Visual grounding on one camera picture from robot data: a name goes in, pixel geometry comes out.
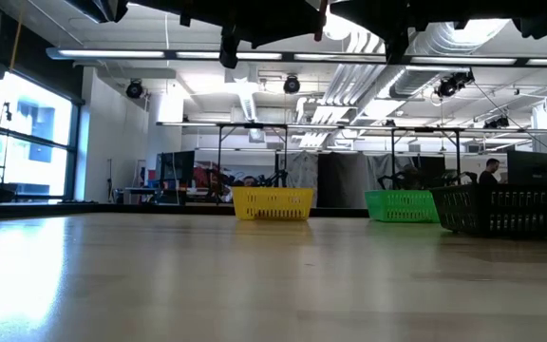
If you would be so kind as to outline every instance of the green basket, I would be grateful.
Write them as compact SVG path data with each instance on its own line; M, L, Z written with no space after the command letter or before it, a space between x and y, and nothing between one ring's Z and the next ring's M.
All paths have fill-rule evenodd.
M434 199L429 191L367 191L368 214L382 222L440 223Z

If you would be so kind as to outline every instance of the ceiling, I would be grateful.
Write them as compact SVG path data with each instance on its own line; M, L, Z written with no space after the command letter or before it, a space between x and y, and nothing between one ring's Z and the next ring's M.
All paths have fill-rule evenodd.
M0 0L0 8L17 17L20 6L25 8L26 25L60 48L170 48L218 50L220 28L193 21L190 28L179 25L173 14L140 6L129 8L120 23L95 24L63 0ZM166 42L166 20L168 42ZM312 36L302 36L276 42L258 50L276 51L344 51L349 39L333 41L324 38L316 43ZM241 50L249 50L241 43ZM546 55L547 37L541 40L523 39L512 24L507 25L494 39L482 46L477 54L486 55ZM257 107L295 108L299 96L284 95L282 91L286 75L294 73L301 81L301 92L321 94L328 88L337 69L332 64L256 63L258 78L267 81L262 92L255 94ZM172 68L186 83L192 101L186 104L191 114L200 112L229 112L240 106L235 94L225 92L225 70L216 62L108 62L110 69ZM419 102L408 102L401 109L404 115L397 124L434 124L441 115L446 124L465 123L475 116L494 110L496 105L507 105L510 115L520 124L530 122L531 106L547 95L547 69L536 68L486 68L474 69L475 78L487 93L470 86L442 107L435 106L427 96ZM154 89L165 88L165 80L152 84ZM520 95L515 95L516 88Z

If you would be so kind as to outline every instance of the overhead structure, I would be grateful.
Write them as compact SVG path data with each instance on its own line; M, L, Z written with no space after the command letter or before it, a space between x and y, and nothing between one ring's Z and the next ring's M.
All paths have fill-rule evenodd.
M97 23L118 22L127 13L128 0L66 0ZM180 16L180 24L193 19L222 27L219 61L237 65L240 40L253 48L304 34L320 34L324 14L305 0L133 0L132 3Z
M524 38L547 36L547 0L347 0L331 4L330 12L384 39L390 64L403 61L409 29L425 31L431 23L463 29L473 19L512 19Z

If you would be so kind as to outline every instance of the yellow basket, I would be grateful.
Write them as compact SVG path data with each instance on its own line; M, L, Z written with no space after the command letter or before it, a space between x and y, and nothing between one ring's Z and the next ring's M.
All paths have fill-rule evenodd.
M308 219L313 189L233 187L238 219Z

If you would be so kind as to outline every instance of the window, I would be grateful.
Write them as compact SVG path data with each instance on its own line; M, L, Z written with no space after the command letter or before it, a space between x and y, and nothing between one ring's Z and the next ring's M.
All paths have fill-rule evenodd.
M72 196L66 191L72 191L67 169L75 153L69 145L74 111L71 101L6 73L0 81L0 182L25 198Z
M19 76L6 73L0 81L0 126L3 128L68 144L72 109L69 100Z

